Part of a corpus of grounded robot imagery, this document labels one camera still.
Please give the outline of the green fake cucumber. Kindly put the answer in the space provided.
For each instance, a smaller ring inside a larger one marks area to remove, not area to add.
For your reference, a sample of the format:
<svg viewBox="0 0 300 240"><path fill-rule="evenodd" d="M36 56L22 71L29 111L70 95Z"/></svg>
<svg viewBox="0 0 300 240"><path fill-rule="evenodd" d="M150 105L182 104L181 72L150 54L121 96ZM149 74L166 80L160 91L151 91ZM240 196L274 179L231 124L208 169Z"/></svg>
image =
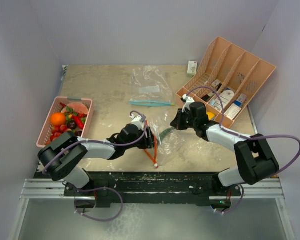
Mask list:
<svg viewBox="0 0 300 240"><path fill-rule="evenodd" d="M163 141L171 132L173 132L175 130L174 127L169 127L167 129L165 129L164 131L162 131L160 134L159 134L159 139L161 141Z"/></svg>

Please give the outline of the zip bag with orange watermelon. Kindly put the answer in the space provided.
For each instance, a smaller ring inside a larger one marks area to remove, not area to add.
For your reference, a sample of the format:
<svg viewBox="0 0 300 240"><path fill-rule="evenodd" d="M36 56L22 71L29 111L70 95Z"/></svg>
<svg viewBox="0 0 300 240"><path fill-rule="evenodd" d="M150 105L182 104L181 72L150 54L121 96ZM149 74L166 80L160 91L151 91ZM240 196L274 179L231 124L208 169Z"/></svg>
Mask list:
<svg viewBox="0 0 300 240"><path fill-rule="evenodd" d="M170 126L176 114L177 110L170 107L147 119L147 126L150 127L156 142L153 150L144 152L152 160L155 169L164 167L172 161L177 151L185 143L179 131Z"/></svg>

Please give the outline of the zip bag with fake fruit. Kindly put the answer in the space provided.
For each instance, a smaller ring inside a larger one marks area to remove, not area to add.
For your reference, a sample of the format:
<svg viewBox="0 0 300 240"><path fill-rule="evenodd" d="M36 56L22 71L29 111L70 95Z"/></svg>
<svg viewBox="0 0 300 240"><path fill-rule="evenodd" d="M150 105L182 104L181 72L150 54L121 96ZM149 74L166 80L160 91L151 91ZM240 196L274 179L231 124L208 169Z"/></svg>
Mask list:
<svg viewBox="0 0 300 240"><path fill-rule="evenodd" d="M155 65L144 65L133 69L129 103L145 107L174 106L174 95L167 82L165 70Z"/></svg>

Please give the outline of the fake watermelon slice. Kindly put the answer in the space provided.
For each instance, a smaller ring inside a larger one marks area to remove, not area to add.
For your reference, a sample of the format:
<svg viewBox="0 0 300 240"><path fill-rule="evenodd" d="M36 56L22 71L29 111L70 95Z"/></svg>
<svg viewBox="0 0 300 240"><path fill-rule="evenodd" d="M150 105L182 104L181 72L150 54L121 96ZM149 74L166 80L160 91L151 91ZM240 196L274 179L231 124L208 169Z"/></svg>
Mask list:
<svg viewBox="0 0 300 240"><path fill-rule="evenodd" d="M78 114L88 115L89 113L89 109L83 103L71 102L61 110L61 113L64 114L65 112L69 112L67 108L72 109L74 112Z"/></svg>

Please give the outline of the dark purple fake plum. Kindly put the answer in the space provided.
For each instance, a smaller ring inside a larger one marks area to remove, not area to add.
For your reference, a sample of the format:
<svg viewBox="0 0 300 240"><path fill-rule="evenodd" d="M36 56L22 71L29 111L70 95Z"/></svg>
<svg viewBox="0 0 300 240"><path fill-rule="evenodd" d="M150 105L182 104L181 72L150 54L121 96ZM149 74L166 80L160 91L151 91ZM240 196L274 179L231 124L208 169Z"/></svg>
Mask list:
<svg viewBox="0 0 300 240"><path fill-rule="evenodd" d="M77 128L77 124L74 120L69 121L66 126L68 129L71 129L71 130L75 130Z"/></svg>

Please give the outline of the cherry tomato leaf sprig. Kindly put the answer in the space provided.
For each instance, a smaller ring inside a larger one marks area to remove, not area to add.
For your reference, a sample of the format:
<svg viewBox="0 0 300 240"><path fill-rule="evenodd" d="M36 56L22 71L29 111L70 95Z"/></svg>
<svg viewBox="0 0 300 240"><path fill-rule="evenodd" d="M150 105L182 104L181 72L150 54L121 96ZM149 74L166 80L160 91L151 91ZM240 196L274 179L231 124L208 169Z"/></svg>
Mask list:
<svg viewBox="0 0 300 240"><path fill-rule="evenodd" d="M66 106L65 108L63 108L61 112L65 115L67 121L69 121L73 117L77 117L79 115L71 107L68 107L68 106Z"/></svg>

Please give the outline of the orange fake orange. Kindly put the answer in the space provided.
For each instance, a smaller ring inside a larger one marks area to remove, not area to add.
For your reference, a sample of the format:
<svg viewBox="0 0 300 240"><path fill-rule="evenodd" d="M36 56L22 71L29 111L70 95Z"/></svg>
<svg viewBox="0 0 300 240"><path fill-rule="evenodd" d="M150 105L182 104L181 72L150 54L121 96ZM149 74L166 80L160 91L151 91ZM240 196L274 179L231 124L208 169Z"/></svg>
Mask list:
<svg viewBox="0 0 300 240"><path fill-rule="evenodd" d="M66 122L67 122L66 116L61 112L53 113L50 117L50 123L53 126L62 126L65 125Z"/></svg>

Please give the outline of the pink plastic basket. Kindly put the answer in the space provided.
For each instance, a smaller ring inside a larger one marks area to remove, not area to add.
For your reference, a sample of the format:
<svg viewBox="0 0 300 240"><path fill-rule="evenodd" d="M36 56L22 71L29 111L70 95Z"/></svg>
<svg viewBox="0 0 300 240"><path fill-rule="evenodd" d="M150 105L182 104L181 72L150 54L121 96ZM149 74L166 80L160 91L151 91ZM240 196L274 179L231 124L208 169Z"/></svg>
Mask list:
<svg viewBox="0 0 300 240"><path fill-rule="evenodd" d="M44 148L67 131L86 138L94 111L92 99L56 97L38 137L37 147Z"/></svg>

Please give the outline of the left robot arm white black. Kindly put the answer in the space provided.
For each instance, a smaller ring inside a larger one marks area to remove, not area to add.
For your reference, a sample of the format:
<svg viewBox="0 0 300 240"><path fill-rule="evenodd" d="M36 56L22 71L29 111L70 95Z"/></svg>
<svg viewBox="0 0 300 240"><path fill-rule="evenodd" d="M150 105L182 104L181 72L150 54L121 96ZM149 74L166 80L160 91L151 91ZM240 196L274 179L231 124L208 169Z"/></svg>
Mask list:
<svg viewBox="0 0 300 240"><path fill-rule="evenodd" d="M81 196L88 196L93 191L93 184L88 172L78 166L81 160L115 160L132 148L147 150L157 147L158 140L150 127L130 123L119 133L103 141L89 140L65 132L55 142L41 149L37 156L44 166L44 175L48 175L53 181L65 180Z"/></svg>

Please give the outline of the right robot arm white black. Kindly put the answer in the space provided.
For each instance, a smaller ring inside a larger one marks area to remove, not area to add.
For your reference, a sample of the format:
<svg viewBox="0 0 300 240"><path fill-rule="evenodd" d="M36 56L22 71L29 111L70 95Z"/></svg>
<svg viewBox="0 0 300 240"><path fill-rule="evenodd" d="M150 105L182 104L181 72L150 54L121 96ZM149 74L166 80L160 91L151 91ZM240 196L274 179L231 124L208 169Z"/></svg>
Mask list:
<svg viewBox="0 0 300 240"><path fill-rule="evenodd" d="M202 102L193 102L186 110L179 108L170 126L179 131L193 129L200 139L235 153L237 167L219 172L212 183L212 190L218 196L225 195L232 185L254 185L279 171L279 163L262 135L240 135L220 127L209 120Z"/></svg>

